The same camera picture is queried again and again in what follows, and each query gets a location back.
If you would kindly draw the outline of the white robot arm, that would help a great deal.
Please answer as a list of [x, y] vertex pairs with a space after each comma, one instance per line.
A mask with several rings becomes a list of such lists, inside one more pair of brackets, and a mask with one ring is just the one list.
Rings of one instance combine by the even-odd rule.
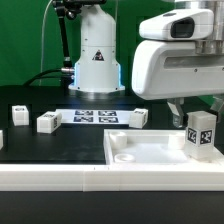
[[[172, 0], [175, 9], [140, 23], [131, 77], [134, 93], [165, 99], [177, 127], [187, 124], [186, 97], [214, 95], [211, 111], [224, 111], [224, 0]], [[116, 23], [99, 5], [81, 13], [81, 55], [70, 90], [93, 98], [122, 91], [116, 61]]]

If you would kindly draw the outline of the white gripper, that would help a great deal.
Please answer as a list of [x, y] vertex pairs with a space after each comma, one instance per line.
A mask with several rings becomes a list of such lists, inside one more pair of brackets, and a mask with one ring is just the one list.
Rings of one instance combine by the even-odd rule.
[[132, 89], [145, 100], [168, 99], [173, 125], [177, 128], [183, 126], [184, 118], [184, 99], [179, 97], [215, 95], [211, 110], [221, 114], [224, 55], [197, 55], [193, 42], [145, 40], [135, 51]]

